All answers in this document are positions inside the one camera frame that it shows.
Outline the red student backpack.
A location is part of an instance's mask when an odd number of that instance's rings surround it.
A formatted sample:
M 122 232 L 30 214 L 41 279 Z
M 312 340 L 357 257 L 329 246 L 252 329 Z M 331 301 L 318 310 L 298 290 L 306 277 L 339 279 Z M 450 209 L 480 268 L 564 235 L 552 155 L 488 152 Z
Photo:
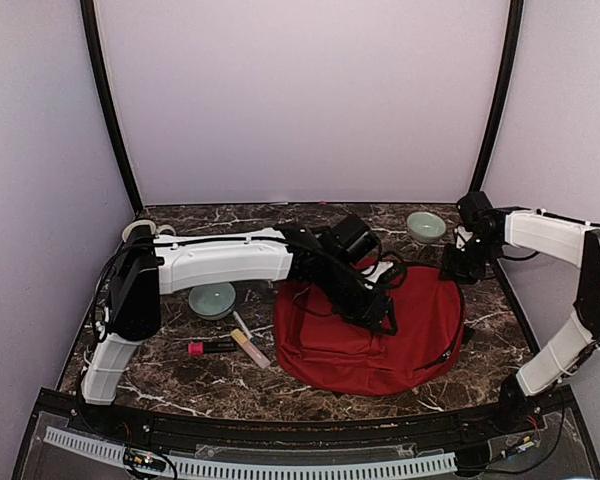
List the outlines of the red student backpack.
M 460 286 L 441 279 L 434 267 L 414 265 L 391 297 L 398 326 L 393 336 L 331 314 L 315 286 L 283 283 L 273 311 L 279 366 L 312 387 L 362 396 L 402 393 L 447 373 L 464 334 Z

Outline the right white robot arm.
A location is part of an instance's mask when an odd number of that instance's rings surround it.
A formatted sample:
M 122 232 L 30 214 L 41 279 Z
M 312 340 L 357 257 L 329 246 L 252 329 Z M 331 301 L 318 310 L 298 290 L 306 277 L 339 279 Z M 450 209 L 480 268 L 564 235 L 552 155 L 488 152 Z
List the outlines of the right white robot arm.
M 600 196 L 576 206 L 600 210 Z M 600 351 L 600 222 L 544 209 L 495 207 L 482 191 L 463 195 L 456 209 L 460 224 L 443 252 L 445 277 L 477 284 L 506 259 L 507 249 L 522 249 L 524 255 L 513 258 L 505 274 L 513 278 L 524 312 L 548 314 L 557 329 L 503 384 L 506 399 L 491 410 L 491 426 L 510 434 L 529 416 L 524 398 L 576 378 L 585 361 Z

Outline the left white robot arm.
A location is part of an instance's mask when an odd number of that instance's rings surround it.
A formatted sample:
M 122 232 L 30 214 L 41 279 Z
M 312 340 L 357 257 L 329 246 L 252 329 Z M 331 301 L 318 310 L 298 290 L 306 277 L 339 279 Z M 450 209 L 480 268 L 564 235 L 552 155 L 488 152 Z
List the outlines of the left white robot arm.
M 372 333 L 398 332 L 389 292 L 406 270 L 377 260 L 368 270 L 357 264 L 381 243 L 369 226 L 349 215 L 333 227 L 281 224 L 217 236 L 179 237 L 152 221 L 137 221 L 123 232 L 123 245 L 105 264 L 94 296 L 105 300 L 92 313 L 95 345 L 76 385 L 85 402 L 83 421 L 100 436 L 121 427 L 110 406 L 136 349 L 161 328 L 163 295 L 219 283 L 307 282 L 322 291 L 333 312 Z

